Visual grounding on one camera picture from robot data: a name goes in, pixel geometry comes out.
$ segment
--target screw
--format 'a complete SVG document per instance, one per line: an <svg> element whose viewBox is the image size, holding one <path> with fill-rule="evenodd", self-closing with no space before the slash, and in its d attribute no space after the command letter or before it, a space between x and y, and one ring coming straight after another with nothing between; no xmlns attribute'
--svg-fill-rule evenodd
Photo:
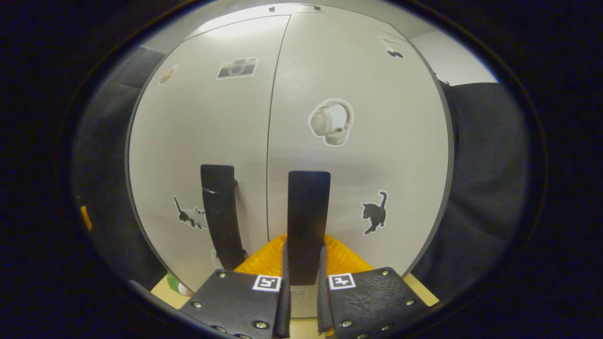
<svg viewBox="0 0 603 339"><path fill-rule="evenodd" d="M266 329L268 328L268 324L266 324L265 322L256 322L256 327L259 329Z"/></svg>

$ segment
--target cabinet door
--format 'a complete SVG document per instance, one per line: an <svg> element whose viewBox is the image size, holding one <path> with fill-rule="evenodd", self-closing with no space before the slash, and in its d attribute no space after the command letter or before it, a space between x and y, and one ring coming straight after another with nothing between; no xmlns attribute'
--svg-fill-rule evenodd
<svg viewBox="0 0 603 339"><path fill-rule="evenodd" d="M252 19L185 40L157 68L138 104L128 154L134 205L158 256L192 290L216 261L204 229L202 164L235 167L243 248L253 254L268 241L268 119L288 20ZM173 197L197 227L179 219Z"/></svg>
<svg viewBox="0 0 603 339"><path fill-rule="evenodd" d="M411 45L384 23L334 8L291 17L275 77L268 143L270 238L286 233L289 171L328 171L326 232L373 267L407 272L430 240L447 198L452 143L445 104ZM381 37L396 39L386 45ZM353 108L349 138L326 145L309 116L329 98ZM335 116L333 128L343 125ZM365 235L383 196L385 220ZM368 208L363 204L374 204ZM366 210L371 215L366 217ZM314 287L294 317L316 315Z"/></svg>

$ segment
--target sticker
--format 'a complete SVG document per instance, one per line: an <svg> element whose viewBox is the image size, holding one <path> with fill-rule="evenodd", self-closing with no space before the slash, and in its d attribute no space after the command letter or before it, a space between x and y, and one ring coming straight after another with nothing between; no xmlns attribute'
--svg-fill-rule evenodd
<svg viewBox="0 0 603 339"><path fill-rule="evenodd" d="M224 266L222 266L222 262L220 262L220 259L218 259L218 252L216 252L216 250L212 250L212 264L215 268L218 268L220 270L224 269Z"/></svg>
<svg viewBox="0 0 603 339"><path fill-rule="evenodd" d="M170 68L167 72L165 72L163 77L161 79L159 79L159 86L168 82L169 79L172 79L172 76L176 73L176 70L178 69L178 65L179 64L172 66L172 68Z"/></svg>
<svg viewBox="0 0 603 339"><path fill-rule="evenodd" d="M178 204L178 199L174 198L176 208L178 209L178 219L183 223L195 228L198 227L200 230L209 230L207 226L207 220L205 219L205 211L201 211L198 207L193 209L181 209Z"/></svg>
<svg viewBox="0 0 603 339"><path fill-rule="evenodd" d="M387 201L387 192L379 191L381 198L381 204L376 203L362 203L364 209L362 210L362 219L369 219L371 226L364 231L364 235L369 235L373 232L377 232L377 226L385 227L385 202Z"/></svg>
<svg viewBox="0 0 603 339"><path fill-rule="evenodd" d="M354 283L351 273L334 274L329 276L329 286L331 290L344 290L356 287L356 283Z"/></svg>
<svg viewBox="0 0 603 339"><path fill-rule="evenodd" d="M280 277L263 276L260 274L253 284L253 290L278 292L280 290L280 280Z"/></svg>
<svg viewBox="0 0 603 339"><path fill-rule="evenodd" d="M390 39L386 39L384 37L380 37L379 41L381 41L381 43L383 43L383 45L385 46L385 52L387 52L387 54L389 54L390 56L392 56L394 58L404 59L404 56L402 56L400 52L397 52L394 49L394 47L396 45L402 46L402 44L395 42L393 40L390 40Z"/></svg>
<svg viewBox="0 0 603 339"><path fill-rule="evenodd" d="M346 100L337 98L323 101L308 116L312 134L330 147L340 147L347 142L353 123L352 106Z"/></svg>
<svg viewBox="0 0 603 339"><path fill-rule="evenodd" d="M252 77L256 72L257 58L238 59L223 63L216 80Z"/></svg>

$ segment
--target orange soft object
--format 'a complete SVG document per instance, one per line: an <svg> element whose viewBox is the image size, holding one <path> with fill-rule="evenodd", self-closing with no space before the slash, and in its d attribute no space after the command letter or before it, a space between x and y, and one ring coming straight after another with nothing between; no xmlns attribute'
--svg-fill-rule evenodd
<svg viewBox="0 0 603 339"><path fill-rule="evenodd" d="M272 240L254 255L247 258L235 272L280 276L283 270L283 246L287 235ZM359 273L373 268L352 250L332 236L325 235L327 247L327 274Z"/></svg>

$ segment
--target green object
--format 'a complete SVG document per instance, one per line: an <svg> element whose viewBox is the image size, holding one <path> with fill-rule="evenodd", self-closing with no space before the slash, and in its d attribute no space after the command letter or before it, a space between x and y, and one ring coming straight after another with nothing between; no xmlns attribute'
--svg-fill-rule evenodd
<svg viewBox="0 0 603 339"><path fill-rule="evenodd" d="M168 272L168 285L173 291L178 293L180 293L180 291L178 290L179 283L180 282L178 281L178 279L176 279L176 277L171 272Z"/></svg>

